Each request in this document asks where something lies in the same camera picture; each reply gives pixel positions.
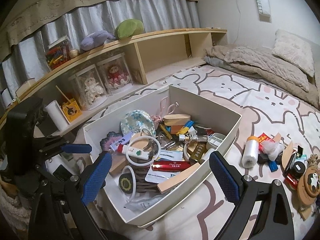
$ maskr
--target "orange cap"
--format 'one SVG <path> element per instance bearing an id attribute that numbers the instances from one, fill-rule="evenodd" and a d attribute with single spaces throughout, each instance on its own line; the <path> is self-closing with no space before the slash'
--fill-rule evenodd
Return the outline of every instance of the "orange cap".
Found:
<path id="1" fill-rule="evenodd" d="M 247 138 L 247 141 L 250 141 L 250 140 L 256 140 L 257 142 L 259 142 L 259 138 L 258 137 L 255 137 L 255 136 L 249 136 Z"/>

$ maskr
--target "yellow box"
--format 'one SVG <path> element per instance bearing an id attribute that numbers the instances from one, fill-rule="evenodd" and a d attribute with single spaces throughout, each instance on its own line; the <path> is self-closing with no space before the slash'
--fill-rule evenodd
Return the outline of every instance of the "yellow box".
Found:
<path id="1" fill-rule="evenodd" d="M 68 102 L 62 105 L 62 111 L 64 112 L 68 121 L 72 122 L 73 120 L 78 118 L 82 114 L 82 112 L 74 98 L 72 98 L 70 101 L 71 104 Z"/>

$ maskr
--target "wooden shelf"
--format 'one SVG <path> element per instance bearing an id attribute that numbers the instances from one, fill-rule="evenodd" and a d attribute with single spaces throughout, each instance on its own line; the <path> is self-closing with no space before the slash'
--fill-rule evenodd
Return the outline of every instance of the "wooden shelf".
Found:
<path id="1" fill-rule="evenodd" d="M 89 63 L 95 64 L 103 59 L 106 52 L 122 48 L 129 70 L 133 78 L 140 84 L 108 97 L 103 104 L 91 111 L 84 111 L 82 116 L 73 121 L 67 129 L 55 133 L 63 135 L 130 93 L 134 93 L 144 86 L 180 70 L 204 64 L 205 62 L 202 60 L 202 57 L 205 55 L 204 49 L 213 44 L 224 45 L 226 43 L 226 33 L 227 30 L 223 29 L 174 29 L 144 33 L 124 40 L 113 41 L 87 51 L 49 72 L 22 93 L 18 101 L 23 101 L 34 95 L 71 69 L 75 67 L 81 68 Z M 0 129 L 5 124 L 8 111 L 0 119 Z"/>

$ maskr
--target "blue floral pattern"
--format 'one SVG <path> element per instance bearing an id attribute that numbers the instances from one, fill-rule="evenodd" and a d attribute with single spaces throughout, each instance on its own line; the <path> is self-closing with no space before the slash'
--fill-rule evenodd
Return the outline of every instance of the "blue floral pattern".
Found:
<path id="1" fill-rule="evenodd" d="M 125 115 L 125 118 L 120 122 L 123 135 L 129 132 L 138 133 L 143 128 L 148 129 L 153 136 L 156 136 L 155 127 L 150 115 L 143 110 L 134 110 Z"/>

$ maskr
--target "green plush pillow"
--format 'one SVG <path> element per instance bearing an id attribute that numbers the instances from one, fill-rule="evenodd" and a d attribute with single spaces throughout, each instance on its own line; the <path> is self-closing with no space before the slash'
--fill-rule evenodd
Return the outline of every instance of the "green plush pillow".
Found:
<path id="1" fill-rule="evenodd" d="M 128 37 L 131 37 L 133 35 L 138 35 L 143 33 L 144 26 L 142 21 L 137 19 L 128 19 L 123 22 L 121 22 L 116 30 L 115 30 L 115 36 L 117 39 L 125 39 Z"/>

